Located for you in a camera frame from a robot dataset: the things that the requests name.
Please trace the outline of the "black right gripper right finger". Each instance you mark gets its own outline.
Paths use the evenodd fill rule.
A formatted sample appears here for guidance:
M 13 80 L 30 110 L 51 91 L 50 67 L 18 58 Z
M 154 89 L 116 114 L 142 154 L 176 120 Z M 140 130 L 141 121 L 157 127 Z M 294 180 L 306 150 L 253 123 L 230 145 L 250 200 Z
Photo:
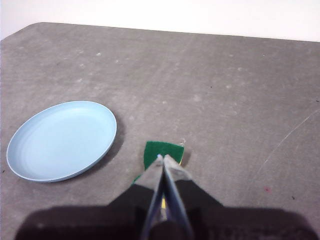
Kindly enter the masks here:
M 279 208 L 229 207 L 199 187 L 170 155 L 164 174 L 196 240 L 315 240 L 300 214 Z

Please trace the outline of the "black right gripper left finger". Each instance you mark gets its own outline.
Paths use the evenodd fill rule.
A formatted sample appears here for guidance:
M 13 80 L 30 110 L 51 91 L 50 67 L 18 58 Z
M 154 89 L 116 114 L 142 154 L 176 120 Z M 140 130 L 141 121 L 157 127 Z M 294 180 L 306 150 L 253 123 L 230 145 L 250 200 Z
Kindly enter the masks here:
M 23 221 L 17 240 L 137 240 L 163 171 L 158 154 L 149 168 L 108 205 L 56 206 Z

